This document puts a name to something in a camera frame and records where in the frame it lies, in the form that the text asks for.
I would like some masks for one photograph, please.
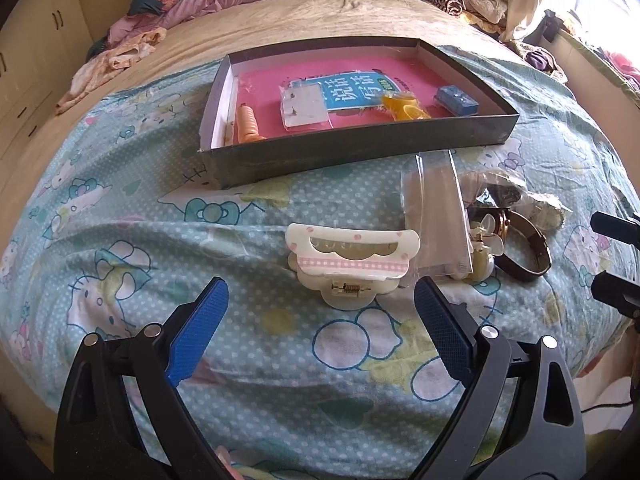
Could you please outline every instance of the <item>silver screw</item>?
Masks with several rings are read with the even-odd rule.
[[[86,346],[93,346],[98,342],[98,335],[95,332],[91,332],[90,334],[87,334],[86,336],[84,336],[84,339],[82,339],[82,342],[86,345]]]
[[[544,346],[546,346],[547,348],[555,348],[556,346],[558,346],[558,341],[556,341],[553,337],[551,337],[550,335],[545,335],[542,338],[542,344]]]
[[[481,326],[480,333],[487,339],[495,339],[498,337],[498,329],[491,325]]]
[[[158,323],[153,323],[151,325],[145,326],[145,335],[147,337],[156,337],[157,335],[159,335],[161,330],[162,327],[158,325]]]

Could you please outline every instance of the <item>orange spiral object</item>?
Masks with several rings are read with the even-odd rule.
[[[264,140],[264,137],[258,131],[254,110],[250,106],[243,103],[238,107],[238,110],[236,110],[236,124],[238,125],[238,141],[241,144]]]

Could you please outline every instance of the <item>drawer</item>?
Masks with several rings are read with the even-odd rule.
[[[0,119],[0,156],[7,150],[20,129],[33,117],[36,110],[52,96],[49,85],[34,83]]]
[[[26,163],[26,161],[21,160],[22,154],[29,143],[38,137],[38,130],[53,115],[55,106],[56,96],[52,92],[45,97],[40,106],[28,117],[6,151],[0,156],[0,191],[4,189],[12,174],[20,169],[18,165]]]

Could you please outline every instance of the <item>bedsheet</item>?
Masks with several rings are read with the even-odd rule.
[[[608,268],[637,277],[628,247],[594,235],[594,210],[637,208],[617,156],[569,91],[532,68],[444,48],[521,113],[503,146],[458,150],[460,169],[504,168],[574,210],[549,238],[554,266],[532,284],[497,271],[444,283],[481,322],[513,338],[555,336],[577,373],[624,328],[588,285]],[[1,339],[52,408],[87,332],[126,337],[164,321],[212,276],[230,306],[184,402],[215,446],[252,478],[400,478],[432,443],[462,387],[446,373],[399,289],[365,308],[328,307],[287,268],[290,222],[401,229],[408,157],[324,168],[212,190],[197,129],[210,62],[103,99],[59,152],[4,251]],[[150,450],[140,394],[127,391]],[[498,409],[497,427],[508,403]]]

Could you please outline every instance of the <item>black cable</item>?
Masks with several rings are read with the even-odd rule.
[[[582,410],[580,413],[589,413],[591,410],[597,410],[598,408],[626,408],[627,406],[631,406],[634,402],[629,400],[627,402],[612,402],[610,404],[596,404],[595,406],[591,406],[586,410]]]

